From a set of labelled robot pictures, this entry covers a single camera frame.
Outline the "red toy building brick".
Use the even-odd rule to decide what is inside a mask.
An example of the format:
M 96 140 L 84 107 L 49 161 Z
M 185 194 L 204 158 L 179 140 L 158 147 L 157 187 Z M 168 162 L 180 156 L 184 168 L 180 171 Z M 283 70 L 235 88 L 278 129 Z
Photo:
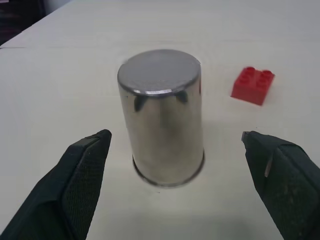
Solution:
M 236 78 L 231 97 L 262 106 L 275 74 L 270 70 L 257 70 L 252 66 L 243 68 Z

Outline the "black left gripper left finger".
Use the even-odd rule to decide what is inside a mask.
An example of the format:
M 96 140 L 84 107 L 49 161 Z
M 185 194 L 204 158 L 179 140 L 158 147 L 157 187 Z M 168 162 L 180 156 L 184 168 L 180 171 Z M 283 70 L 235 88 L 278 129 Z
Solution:
M 0 240 L 86 240 L 111 138 L 103 129 L 70 145 L 34 186 Z

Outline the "stainless steel cup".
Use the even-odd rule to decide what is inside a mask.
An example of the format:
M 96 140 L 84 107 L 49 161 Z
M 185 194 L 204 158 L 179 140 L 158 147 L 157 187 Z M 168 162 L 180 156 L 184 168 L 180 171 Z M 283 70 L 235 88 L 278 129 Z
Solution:
M 154 186 L 184 185 L 204 165 L 201 76 L 200 62 L 174 49 L 139 53 L 118 70 L 133 166 Z

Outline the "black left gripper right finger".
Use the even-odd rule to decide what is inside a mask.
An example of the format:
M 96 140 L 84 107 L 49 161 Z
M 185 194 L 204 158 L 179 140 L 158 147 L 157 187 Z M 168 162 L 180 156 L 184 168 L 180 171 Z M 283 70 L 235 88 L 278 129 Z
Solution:
M 284 240 L 320 240 L 320 168 L 297 144 L 256 131 L 241 140 L 254 187 Z

